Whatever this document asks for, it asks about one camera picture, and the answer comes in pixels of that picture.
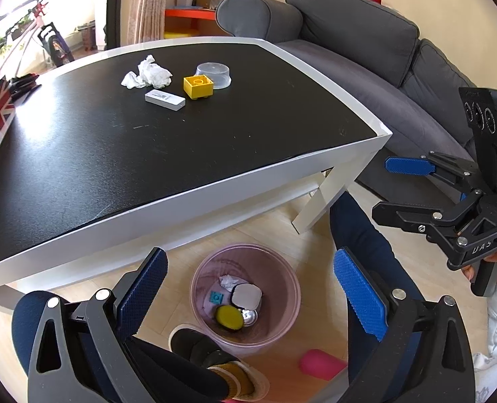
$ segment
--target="sofa back cushion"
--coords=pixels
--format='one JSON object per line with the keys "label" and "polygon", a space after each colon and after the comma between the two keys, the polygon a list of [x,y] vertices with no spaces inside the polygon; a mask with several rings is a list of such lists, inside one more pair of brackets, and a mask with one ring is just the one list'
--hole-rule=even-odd
{"label": "sofa back cushion", "polygon": [[422,39],[400,91],[465,146],[472,139],[472,130],[459,97],[462,86],[475,85],[432,42]]}
{"label": "sofa back cushion", "polygon": [[418,27],[370,0],[286,0],[304,17],[300,38],[327,48],[398,87],[417,48]]}

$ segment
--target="white rectangular box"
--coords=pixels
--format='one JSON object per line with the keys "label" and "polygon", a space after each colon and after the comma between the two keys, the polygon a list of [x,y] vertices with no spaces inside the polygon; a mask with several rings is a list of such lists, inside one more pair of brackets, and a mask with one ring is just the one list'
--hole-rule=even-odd
{"label": "white rectangular box", "polygon": [[146,92],[144,98],[150,103],[158,104],[159,106],[166,107],[170,110],[179,110],[185,106],[185,98],[182,96],[169,94],[168,92],[159,91],[157,89]]}

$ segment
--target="bicycle wheel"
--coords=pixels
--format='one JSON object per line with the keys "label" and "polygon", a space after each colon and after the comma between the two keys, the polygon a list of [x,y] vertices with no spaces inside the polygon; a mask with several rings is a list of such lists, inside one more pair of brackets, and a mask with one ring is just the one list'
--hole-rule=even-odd
{"label": "bicycle wheel", "polygon": [[49,46],[49,54],[51,55],[51,59],[56,66],[62,66],[71,62],[64,50],[64,47],[62,47],[62,44],[60,44],[60,41],[56,36],[51,36],[47,44]]}

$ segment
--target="mustard sock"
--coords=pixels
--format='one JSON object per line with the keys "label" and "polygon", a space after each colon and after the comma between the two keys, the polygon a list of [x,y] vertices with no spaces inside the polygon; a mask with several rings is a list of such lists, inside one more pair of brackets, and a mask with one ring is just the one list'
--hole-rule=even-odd
{"label": "mustard sock", "polygon": [[233,362],[210,366],[208,370],[212,370],[226,380],[228,388],[230,389],[228,397],[226,397],[227,399],[247,396],[255,391],[254,385],[247,376],[247,373],[245,373],[239,365],[234,364]]}

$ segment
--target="orange shelf board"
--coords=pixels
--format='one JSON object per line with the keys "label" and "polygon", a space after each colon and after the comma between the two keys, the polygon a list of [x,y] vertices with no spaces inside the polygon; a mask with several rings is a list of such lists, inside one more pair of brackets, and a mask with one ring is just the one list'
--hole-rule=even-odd
{"label": "orange shelf board", "polygon": [[165,16],[177,16],[180,18],[198,18],[215,20],[214,10],[201,9],[165,9]]}

